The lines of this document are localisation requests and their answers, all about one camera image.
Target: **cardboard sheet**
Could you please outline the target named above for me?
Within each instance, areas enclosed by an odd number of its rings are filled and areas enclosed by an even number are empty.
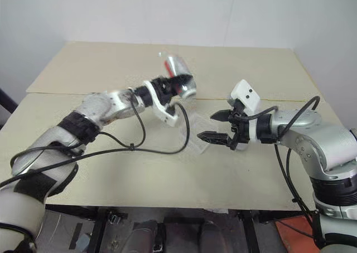
[[[27,91],[86,94],[138,87],[167,76],[160,52],[184,58],[195,74],[198,99],[225,99],[241,79],[266,100],[321,95],[289,49],[91,42],[68,43]]]
[[[84,96],[29,94],[0,131],[0,180],[10,176],[9,160],[26,149],[47,128],[56,125]],[[263,101],[262,108],[300,108],[302,102]],[[224,100],[198,100],[197,113],[204,118],[229,105]],[[340,124],[327,103],[318,108],[324,120]],[[143,148],[174,150],[184,142],[177,128],[170,128],[148,108],[141,114],[147,129]],[[230,125],[218,123],[221,132]],[[123,119],[105,131],[125,143],[139,142],[136,118]],[[99,136],[86,153],[116,148]],[[286,149],[281,148],[282,158]],[[313,208],[312,188],[297,154],[292,154],[291,174],[302,198]],[[79,206],[142,206],[298,210],[278,167],[272,145],[250,144],[244,152],[210,145],[202,155],[185,150],[177,155],[124,152],[99,155],[79,162],[79,172],[63,193],[48,203]]]

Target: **orange object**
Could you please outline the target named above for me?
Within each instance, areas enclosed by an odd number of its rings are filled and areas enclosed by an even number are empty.
[[[281,220],[282,222],[299,229],[300,231],[312,234],[312,230],[305,217],[295,217],[286,220]],[[286,250],[290,253],[318,253],[319,249],[315,246],[313,239],[302,235],[293,229],[276,222],[278,232],[280,234],[281,240],[283,241]]]

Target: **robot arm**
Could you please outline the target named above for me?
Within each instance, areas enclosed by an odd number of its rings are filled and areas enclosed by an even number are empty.
[[[170,126],[177,114],[170,105],[175,95],[188,97],[196,93],[196,85],[188,72],[175,73],[171,78],[159,77],[145,81],[136,89],[87,96],[83,103],[57,126],[47,130],[30,147],[58,147],[34,150],[17,157],[12,175],[17,176],[54,163],[82,155],[104,126],[116,119],[133,116],[151,106],[154,114]],[[12,182],[0,189],[0,252],[35,252],[35,239],[45,213],[47,197],[62,192],[78,171],[70,163],[26,179]]]
[[[257,114],[259,101],[245,80],[239,82],[228,100],[232,109],[211,117],[230,122],[233,138],[216,132],[203,132],[198,137],[232,150],[248,142],[284,145],[294,150],[313,187],[318,209],[313,216],[316,245],[319,248],[331,244],[357,247],[356,132],[322,121],[314,110],[305,110],[284,131],[298,111],[280,111],[274,106]]]

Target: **beige tabletop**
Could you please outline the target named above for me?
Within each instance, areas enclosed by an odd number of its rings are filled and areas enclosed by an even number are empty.
[[[196,116],[206,122],[212,113],[229,108],[224,99],[240,79],[246,79],[261,96],[262,109],[272,105],[279,105],[281,110],[298,109],[310,97],[321,95],[288,49],[69,42],[28,88],[29,94],[0,131],[0,179],[10,176],[11,156],[68,115],[81,103],[83,94],[136,87],[144,79],[165,75],[160,52],[186,60],[197,83]],[[318,111],[324,120],[341,124],[324,100]],[[147,129],[143,148],[174,150],[184,142],[180,124],[170,128],[151,108],[142,118]],[[210,124],[230,133],[227,123]],[[104,130],[126,143],[138,142],[142,136],[135,118],[115,121]],[[99,136],[86,153],[116,147],[108,137]],[[286,148],[281,148],[281,153],[284,158]],[[291,174],[300,195],[313,207],[310,180],[295,153]],[[291,198],[273,146],[250,144],[243,152],[210,145],[200,155],[188,148],[177,155],[124,152],[84,159],[66,190],[48,202],[297,210]]]

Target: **white wall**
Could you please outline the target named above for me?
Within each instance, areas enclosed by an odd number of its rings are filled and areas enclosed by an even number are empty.
[[[19,102],[65,40],[290,47],[356,127],[355,0],[0,0],[0,86]]]

